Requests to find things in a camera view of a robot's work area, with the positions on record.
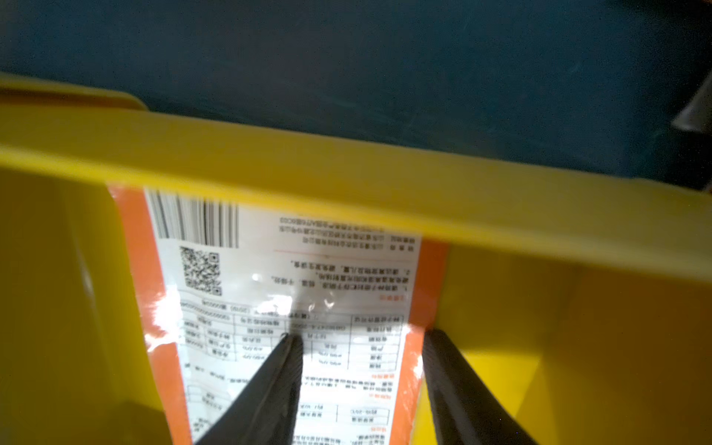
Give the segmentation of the yellow bottom drawer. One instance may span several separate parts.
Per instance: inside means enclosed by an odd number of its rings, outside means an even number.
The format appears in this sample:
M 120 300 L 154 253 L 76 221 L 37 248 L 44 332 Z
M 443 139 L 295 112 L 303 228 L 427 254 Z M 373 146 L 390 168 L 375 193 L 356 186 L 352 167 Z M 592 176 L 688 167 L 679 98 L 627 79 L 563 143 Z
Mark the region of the yellow bottom drawer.
M 711 441 L 710 195 L 3 74 L 5 444 L 176 444 L 111 187 L 444 243 L 426 332 L 446 333 L 536 443 Z

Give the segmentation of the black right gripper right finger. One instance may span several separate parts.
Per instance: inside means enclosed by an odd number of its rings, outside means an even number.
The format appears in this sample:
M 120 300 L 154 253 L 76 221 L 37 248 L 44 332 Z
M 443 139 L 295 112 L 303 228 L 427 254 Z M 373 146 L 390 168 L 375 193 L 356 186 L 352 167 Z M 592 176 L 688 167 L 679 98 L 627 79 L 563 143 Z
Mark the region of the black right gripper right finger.
M 445 332 L 426 332 L 423 361 L 437 444 L 533 444 Z

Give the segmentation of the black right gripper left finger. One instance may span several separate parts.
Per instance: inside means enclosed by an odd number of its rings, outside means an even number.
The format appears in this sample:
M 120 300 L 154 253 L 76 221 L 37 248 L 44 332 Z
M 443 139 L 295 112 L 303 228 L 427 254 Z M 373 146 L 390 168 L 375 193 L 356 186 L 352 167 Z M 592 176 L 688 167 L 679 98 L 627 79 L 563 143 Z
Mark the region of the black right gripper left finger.
M 200 444 L 290 444 L 298 417 L 303 340 L 285 334 Z

